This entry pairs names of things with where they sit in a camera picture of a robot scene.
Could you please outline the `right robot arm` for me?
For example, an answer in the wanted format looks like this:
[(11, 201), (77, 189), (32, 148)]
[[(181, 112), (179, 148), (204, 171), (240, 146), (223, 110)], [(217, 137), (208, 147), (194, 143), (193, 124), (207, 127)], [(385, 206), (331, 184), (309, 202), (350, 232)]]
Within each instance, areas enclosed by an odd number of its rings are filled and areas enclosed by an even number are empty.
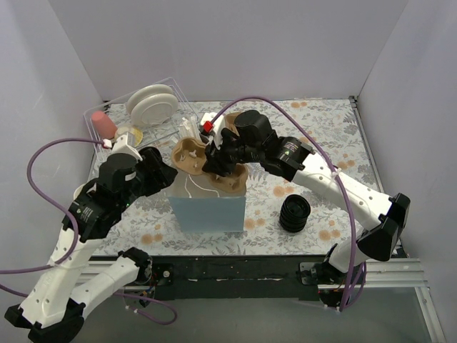
[(258, 163), (274, 176), (306, 187), (350, 213), (363, 229), (356, 238), (335, 244), (323, 262), (305, 275), (319, 284), (339, 284), (351, 265), (368, 259), (387, 262), (406, 225), (411, 200), (377, 192), (339, 171), (309, 145), (279, 136), (268, 118), (256, 110), (237, 115), (231, 131), (217, 113), (205, 113), (201, 133), (211, 137), (203, 171), (230, 177), (238, 164)]

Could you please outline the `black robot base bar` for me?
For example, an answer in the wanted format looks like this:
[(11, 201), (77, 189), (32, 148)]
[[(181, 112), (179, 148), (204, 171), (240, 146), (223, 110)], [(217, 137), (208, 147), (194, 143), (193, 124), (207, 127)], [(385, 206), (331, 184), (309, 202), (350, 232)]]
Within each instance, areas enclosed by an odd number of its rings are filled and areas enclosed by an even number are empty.
[(318, 301), (319, 284), (345, 274), (324, 272), (323, 255), (154, 256), (157, 300), (294, 298)]

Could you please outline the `light blue paper bag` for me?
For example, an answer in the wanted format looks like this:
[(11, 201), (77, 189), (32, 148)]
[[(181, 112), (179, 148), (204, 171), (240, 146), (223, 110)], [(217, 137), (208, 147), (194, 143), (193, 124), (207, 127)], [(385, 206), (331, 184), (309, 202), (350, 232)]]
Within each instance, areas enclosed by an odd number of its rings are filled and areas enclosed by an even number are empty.
[(182, 232), (243, 231), (246, 189), (227, 193), (214, 188), (206, 177), (180, 172), (165, 192)]

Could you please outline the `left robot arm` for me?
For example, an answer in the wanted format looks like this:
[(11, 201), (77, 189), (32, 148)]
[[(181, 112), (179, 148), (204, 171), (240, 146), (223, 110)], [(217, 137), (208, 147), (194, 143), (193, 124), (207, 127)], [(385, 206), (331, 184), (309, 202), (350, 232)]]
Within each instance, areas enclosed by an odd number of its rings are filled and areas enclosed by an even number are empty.
[(62, 221), (62, 228), (46, 271), (22, 303), (4, 315), (13, 326), (27, 329), (32, 342), (70, 342), (88, 315), (122, 286), (147, 284), (152, 258), (132, 247), (82, 285), (77, 282), (92, 254), (122, 214), (139, 198), (169, 187), (177, 171), (149, 146), (137, 156), (111, 154), (97, 178), (79, 187)]

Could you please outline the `brown cardboard cup carrier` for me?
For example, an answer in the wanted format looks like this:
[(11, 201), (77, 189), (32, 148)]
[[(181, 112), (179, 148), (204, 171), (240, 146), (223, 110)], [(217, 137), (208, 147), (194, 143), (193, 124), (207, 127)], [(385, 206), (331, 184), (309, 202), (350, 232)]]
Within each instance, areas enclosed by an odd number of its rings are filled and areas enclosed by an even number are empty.
[(193, 176), (205, 176), (210, 184), (229, 194), (246, 191), (248, 169), (245, 165), (224, 161), (212, 144), (198, 139), (180, 139), (171, 153), (171, 161), (181, 171)]

